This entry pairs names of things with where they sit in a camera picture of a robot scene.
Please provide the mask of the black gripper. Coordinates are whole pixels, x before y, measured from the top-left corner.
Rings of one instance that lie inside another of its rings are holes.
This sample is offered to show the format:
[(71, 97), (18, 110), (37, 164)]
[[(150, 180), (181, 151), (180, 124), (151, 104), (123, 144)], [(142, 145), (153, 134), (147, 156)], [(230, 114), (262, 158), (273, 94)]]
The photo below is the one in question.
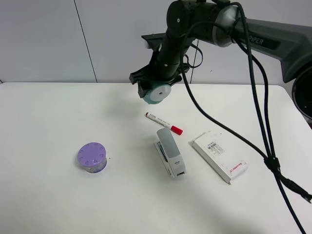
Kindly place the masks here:
[(182, 71), (188, 72), (187, 63), (180, 64), (179, 52), (153, 52), (148, 65), (130, 74), (132, 84), (164, 82), (169, 85), (182, 81)]

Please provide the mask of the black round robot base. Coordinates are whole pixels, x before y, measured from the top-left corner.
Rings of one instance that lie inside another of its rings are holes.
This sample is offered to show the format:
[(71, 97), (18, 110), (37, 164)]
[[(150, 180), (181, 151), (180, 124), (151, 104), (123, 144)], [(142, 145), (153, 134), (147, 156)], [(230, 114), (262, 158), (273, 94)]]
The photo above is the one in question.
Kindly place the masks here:
[(300, 113), (312, 119), (312, 69), (306, 69), (295, 79), (292, 99)]

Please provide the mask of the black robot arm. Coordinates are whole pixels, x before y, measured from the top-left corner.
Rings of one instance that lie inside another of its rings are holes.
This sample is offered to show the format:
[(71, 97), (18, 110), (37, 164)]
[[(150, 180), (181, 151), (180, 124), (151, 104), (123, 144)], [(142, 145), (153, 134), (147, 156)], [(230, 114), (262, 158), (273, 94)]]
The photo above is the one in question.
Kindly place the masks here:
[(130, 82), (148, 90), (153, 83), (173, 85), (182, 80), (181, 64), (194, 40), (218, 47), (235, 42), (250, 45), (255, 51), (280, 61), (282, 78), (309, 83), (312, 80), (312, 29), (308, 26), (247, 19), (238, 5), (226, 0), (209, 3), (204, 0), (177, 0), (167, 11), (167, 30), (144, 35), (153, 50), (148, 65), (130, 74)]

